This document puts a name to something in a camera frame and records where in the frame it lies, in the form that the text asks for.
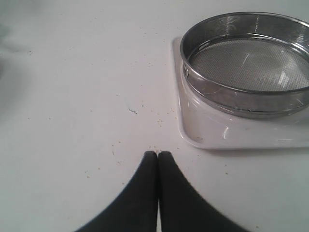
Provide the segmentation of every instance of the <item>white tray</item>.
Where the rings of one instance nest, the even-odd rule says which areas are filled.
[[[291,148],[309,146],[309,108],[290,116],[253,120],[218,111],[189,88],[181,66],[180,38],[172,42],[180,134],[202,149]]]

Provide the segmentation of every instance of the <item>white table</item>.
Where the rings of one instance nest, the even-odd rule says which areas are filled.
[[[1,1],[0,231],[79,228],[121,192],[146,150],[171,151],[196,190],[246,229],[307,231],[309,150],[187,145],[175,119],[170,44],[221,13],[309,21],[308,7],[307,0]]]

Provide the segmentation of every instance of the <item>sieve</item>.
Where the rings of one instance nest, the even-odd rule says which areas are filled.
[[[183,75],[199,98],[236,116],[290,115],[309,105],[309,24],[271,13],[206,19],[181,45]]]

